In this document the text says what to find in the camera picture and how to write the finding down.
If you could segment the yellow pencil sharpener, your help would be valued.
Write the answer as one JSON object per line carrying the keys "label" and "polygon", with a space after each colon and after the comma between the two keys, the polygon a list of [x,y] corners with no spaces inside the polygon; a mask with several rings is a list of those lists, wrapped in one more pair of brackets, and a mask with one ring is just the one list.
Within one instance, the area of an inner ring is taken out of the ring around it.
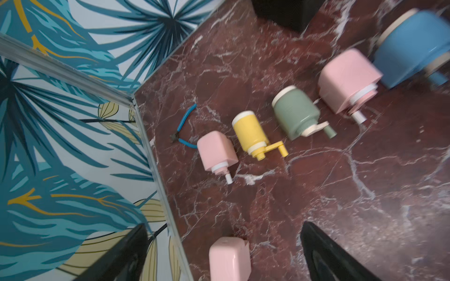
{"label": "yellow pencil sharpener", "polygon": [[253,111],[243,111],[235,116],[232,127],[236,133],[243,151],[261,161],[266,153],[279,150],[283,158],[288,151],[282,141],[271,144]]}

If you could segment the blue pencil sharpener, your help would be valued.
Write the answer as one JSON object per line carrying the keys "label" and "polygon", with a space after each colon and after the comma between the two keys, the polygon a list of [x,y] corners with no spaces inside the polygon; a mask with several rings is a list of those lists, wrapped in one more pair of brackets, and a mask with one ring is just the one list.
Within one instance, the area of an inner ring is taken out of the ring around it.
{"label": "blue pencil sharpener", "polygon": [[377,41],[373,64],[392,89],[417,73],[443,85],[439,69],[450,61],[450,22],[429,10],[410,9],[397,18]]}

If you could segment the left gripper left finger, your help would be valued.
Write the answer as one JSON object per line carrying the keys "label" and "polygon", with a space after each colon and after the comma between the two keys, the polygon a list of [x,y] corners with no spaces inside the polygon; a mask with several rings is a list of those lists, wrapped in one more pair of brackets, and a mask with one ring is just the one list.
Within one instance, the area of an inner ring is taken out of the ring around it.
{"label": "left gripper left finger", "polygon": [[134,227],[77,281],[138,281],[150,245],[144,224]]}

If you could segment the pink pencil sharpener front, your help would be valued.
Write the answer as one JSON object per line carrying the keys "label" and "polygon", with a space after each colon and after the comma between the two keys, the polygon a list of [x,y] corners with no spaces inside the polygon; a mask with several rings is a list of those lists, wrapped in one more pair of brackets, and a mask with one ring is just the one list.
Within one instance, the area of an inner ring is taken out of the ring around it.
{"label": "pink pencil sharpener front", "polygon": [[224,176],[227,184],[232,184],[229,167],[239,160],[231,140],[219,131],[212,131],[198,140],[197,147],[205,171]]}

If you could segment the pink pencil sharpener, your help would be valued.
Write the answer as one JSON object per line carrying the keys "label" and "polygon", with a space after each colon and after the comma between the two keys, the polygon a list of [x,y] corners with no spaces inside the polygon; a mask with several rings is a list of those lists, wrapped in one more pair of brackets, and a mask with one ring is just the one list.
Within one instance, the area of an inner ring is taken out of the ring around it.
{"label": "pink pencil sharpener", "polygon": [[377,94],[377,83],[382,77],[363,53],[349,49],[322,69],[319,96],[335,114],[346,111],[358,124],[363,124],[366,117],[360,108]]}
{"label": "pink pencil sharpener", "polygon": [[212,131],[198,140],[197,147],[205,171],[224,176],[227,184],[232,184],[229,167],[239,160],[231,140],[219,131]]}
{"label": "pink pencil sharpener", "polygon": [[250,245],[239,237],[221,237],[209,249],[212,281],[248,281],[251,275]]}

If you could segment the green pencil sharpener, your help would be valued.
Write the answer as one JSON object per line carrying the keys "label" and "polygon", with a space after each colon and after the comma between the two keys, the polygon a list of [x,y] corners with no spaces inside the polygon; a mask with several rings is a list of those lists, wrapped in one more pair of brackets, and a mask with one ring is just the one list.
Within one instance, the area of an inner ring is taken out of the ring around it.
{"label": "green pencil sharpener", "polygon": [[318,131],[324,131],[330,139],[337,135],[329,122],[319,122],[320,110],[294,85],[281,90],[271,105],[278,123],[291,141],[309,137]]}

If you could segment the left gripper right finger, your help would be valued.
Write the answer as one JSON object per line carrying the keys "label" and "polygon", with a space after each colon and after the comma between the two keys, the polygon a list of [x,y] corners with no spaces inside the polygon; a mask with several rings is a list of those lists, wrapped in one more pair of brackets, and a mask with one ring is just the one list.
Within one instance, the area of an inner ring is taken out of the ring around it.
{"label": "left gripper right finger", "polygon": [[313,281],[380,281],[310,221],[302,225],[301,244]]}

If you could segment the pink pencil sharpener back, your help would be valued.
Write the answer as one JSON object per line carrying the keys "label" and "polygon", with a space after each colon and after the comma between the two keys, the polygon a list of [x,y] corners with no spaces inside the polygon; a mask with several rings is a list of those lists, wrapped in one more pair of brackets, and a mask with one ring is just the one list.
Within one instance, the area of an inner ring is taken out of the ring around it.
{"label": "pink pencil sharpener back", "polygon": [[366,117],[360,108],[377,94],[377,83],[382,77],[363,53],[349,49],[322,69],[319,96],[335,114],[346,111],[358,124],[363,124]]}

